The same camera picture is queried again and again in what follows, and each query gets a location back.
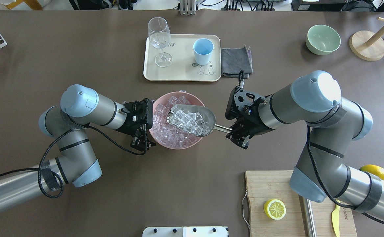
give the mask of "cutting board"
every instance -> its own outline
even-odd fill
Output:
[[[246,171],[251,237],[307,236],[299,195],[288,184],[292,173],[293,171]],[[264,203],[272,198],[280,199],[285,204],[286,215],[281,220],[270,219],[264,212]],[[318,237],[335,236],[331,220],[334,209],[335,204],[327,198],[322,203],[312,201]],[[340,208],[340,236],[357,236],[353,214],[348,208]]]

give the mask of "blue cup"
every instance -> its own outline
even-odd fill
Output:
[[[209,63],[211,54],[214,50],[214,44],[209,39],[198,39],[193,44],[193,51],[195,54],[195,61],[199,65],[206,65]]]

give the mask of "cartoon bear drawing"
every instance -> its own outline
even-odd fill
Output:
[[[199,68],[199,75],[202,75],[202,74],[205,74],[205,75],[214,74],[214,68],[211,64],[211,61],[207,63],[207,65],[201,65],[201,67]]]

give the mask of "tabletop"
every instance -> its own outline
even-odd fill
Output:
[[[166,18],[171,33],[213,34],[222,48],[251,47],[254,73],[244,88],[271,94],[314,70],[340,84],[342,95],[373,116],[371,132],[350,145],[345,163],[384,167],[384,58],[354,55],[349,37],[377,31],[384,13],[220,12],[194,16],[164,11],[0,12],[0,173],[37,165],[52,139],[37,121],[58,105],[72,84],[115,101],[157,99],[186,90],[224,118],[237,79],[216,82],[151,82],[144,78],[147,22]],[[317,56],[305,46],[307,30],[327,24],[341,36],[340,48]],[[129,147],[131,137],[103,129]],[[87,131],[102,177],[87,186],[67,185],[60,198],[34,198],[0,214],[0,236],[141,236],[147,226],[228,226],[230,236],[248,236],[241,200],[248,170],[292,170],[306,141],[303,121],[255,136],[243,150],[219,132],[185,150],[152,147],[145,156],[126,153]],[[58,156],[54,147],[49,157]],[[359,236],[384,236],[384,225],[354,213]]]

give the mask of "wine glass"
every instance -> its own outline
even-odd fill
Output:
[[[167,21],[161,17],[152,18],[148,22],[148,37],[154,48],[161,49],[161,53],[156,56],[156,64],[160,67],[167,67],[172,62],[170,54],[163,52],[170,42],[170,29]]]

